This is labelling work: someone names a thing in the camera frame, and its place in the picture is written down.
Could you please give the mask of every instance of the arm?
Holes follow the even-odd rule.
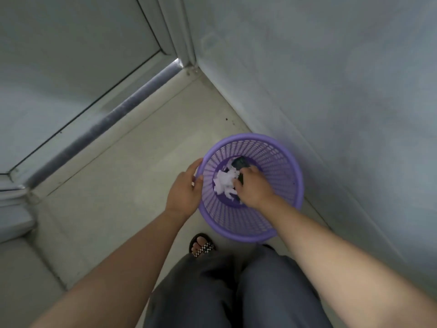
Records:
[[[238,196],[278,231],[294,259],[346,325],[435,327],[437,304],[409,281],[273,193],[252,166],[241,170]]]
[[[201,199],[202,159],[180,173],[165,211],[80,280],[32,328],[133,328],[149,299],[179,229]]]

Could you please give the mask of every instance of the pant leg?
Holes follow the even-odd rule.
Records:
[[[241,327],[332,328],[319,296],[291,258],[258,245],[236,293]]]
[[[231,327],[235,288],[232,255],[187,254],[150,296],[144,327]]]

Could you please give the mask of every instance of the plastic mesh basket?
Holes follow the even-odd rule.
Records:
[[[297,209],[302,206],[303,178],[293,155],[275,139],[255,133],[225,138],[205,155],[197,176],[204,175],[200,213],[219,234],[242,242],[263,242],[276,230],[255,209],[214,192],[213,178],[230,158],[244,156],[264,173],[275,193]]]

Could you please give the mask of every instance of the toes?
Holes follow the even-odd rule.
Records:
[[[200,247],[202,247],[203,245],[205,245],[207,243],[207,241],[203,237],[197,237],[197,243],[200,245]]]
[[[194,243],[193,247],[191,248],[191,252],[194,254],[194,253],[196,253],[199,250],[200,250],[200,245],[197,244],[197,243]]]

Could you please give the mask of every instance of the basket rim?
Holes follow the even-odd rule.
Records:
[[[200,167],[197,170],[196,173],[196,177],[199,177],[201,174],[203,174],[203,171],[205,170],[205,166],[208,163],[208,161],[211,159],[211,157],[223,146],[232,143],[234,141],[237,140],[259,140],[259,141],[263,141],[265,143],[270,144],[271,146],[277,148],[278,150],[281,151],[282,154],[284,154],[284,156],[287,158],[288,162],[290,163],[290,165],[292,165],[293,170],[296,174],[296,183],[297,183],[297,191],[295,194],[295,205],[294,207],[296,209],[301,209],[302,207],[302,202],[303,202],[303,192],[304,192],[304,183],[303,183],[303,175],[302,175],[302,170],[296,160],[296,158],[293,156],[293,154],[284,146],[282,145],[280,142],[278,142],[276,139],[271,138],[269,136],[266,135],[262,135],[259,133],[252,133],[252,132],[247,132],[247,133],[238,133],[237,135],[232,135],[229,136],[227,138],[224,138],[222,140],[220,140],[218,143],[216,143],[213,147],[211,147],[209,149],[209,151],[205,154],[205,156],[203,157],[203,161],[202,164],[200,165]],[[246,236],[246,235],[239,235],[236,233],[232,233],[229,230],[223,228],[222,226],[220,226],[219,224],[217,224],[213,218],[211,218],[211,216],[209,215],[208,211],[206,210],[205,204],[203,202],[203,198],[200,201],[200,205],[199,205],[199,211],[200,214],[203,216],[203,218],[205,219],[205,221],[211,226],[211,228],[218,232],[219,234],[232,239],[234,241],[240,241],[240,242],[247,242],[247,243],[257,243],[257,242],[263,242],[266,241],[272,237],[277,236],[277,232],[274,228],[267,230],[263,233],[260,233],[258,235],[253,235],[253,236]]]

